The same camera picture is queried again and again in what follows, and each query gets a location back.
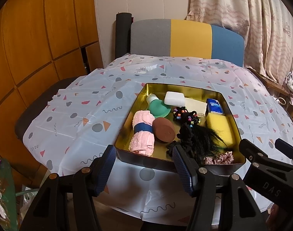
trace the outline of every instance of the white wall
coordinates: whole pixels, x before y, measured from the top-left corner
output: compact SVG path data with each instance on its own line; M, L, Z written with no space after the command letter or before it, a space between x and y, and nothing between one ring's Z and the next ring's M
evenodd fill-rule
M154 18L185 19L189 0L95 0L101 54L104 66L115 56L115 16L132 13L134 21Z

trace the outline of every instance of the chair backrest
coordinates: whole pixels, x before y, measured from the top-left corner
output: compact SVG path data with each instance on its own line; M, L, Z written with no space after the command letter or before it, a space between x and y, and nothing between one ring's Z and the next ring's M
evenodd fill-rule
M228 29L201 22L141 20L131 25L131 54L221 59L242 67L244 39Z

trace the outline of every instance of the blue band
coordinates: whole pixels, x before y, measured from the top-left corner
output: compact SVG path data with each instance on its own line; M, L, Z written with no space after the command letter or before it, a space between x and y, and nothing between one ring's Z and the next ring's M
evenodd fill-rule
M134 134L138 133L140 131L148 131L150 133L153 133L153 128L151 125L146 124L144 122L138 123L137 125L135 125L134 127Z

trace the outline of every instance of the pink towel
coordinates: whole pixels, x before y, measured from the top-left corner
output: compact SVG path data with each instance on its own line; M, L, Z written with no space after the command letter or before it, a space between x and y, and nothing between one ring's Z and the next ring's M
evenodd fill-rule
M155 117L148 110L137 111L133 118L133 128L144 122L152 126ZM154 135L148 131L135 133L129 144L129 151L145 156L151 156L154 151Z

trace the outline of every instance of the tin tray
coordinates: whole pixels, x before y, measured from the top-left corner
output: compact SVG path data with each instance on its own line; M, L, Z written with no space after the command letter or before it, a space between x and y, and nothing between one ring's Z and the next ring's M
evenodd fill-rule
M219 92L200 89L200 88L193 88L187 86L180 86L180 85L171 85L171 84L161 84L161 83L147 83L139 95L137 96L135 102L133 103L131 110L125 120L125 123L122 129L119 132L119 135L115 141L115 147L117 149L119 158L121 161L126 163L131 163L138 166L149 167L159 170L165 171L172 171L176 172L174 163L172 158L166 153L168 143L162 143L155 139L154 143L154 152L152 156L147 157L140 154L132 153L128 150L129 143L134 135L134 130L132 127L132 121L134 114L139 110L146 110L148 107L146 98L149 94L155 94L159 99L164 100L166 92L173 91L173 92L180 92L183 93L185 97L192 98L195 100L199 100L202 102L206 102L207 98L216 99L220 102L225 116L228 117L229 123L232 127L233 134L235 136L236 144L232 147L232 153L234 155L234 163L233 164L219 164L219 165L199 165L206 167L214 174L218 175L230 175L234 173L237 169L239 169L245 162L245 157L239 151L239 143L241 141L240 133L238 131L236 122L232 113L228 107L228 104L223 97L223 95ZM178 133L180 126L173 121L173 114L172 110L168 116L169 119L174 127L175 132ZM200 125L206 126L206 117L202 117Z

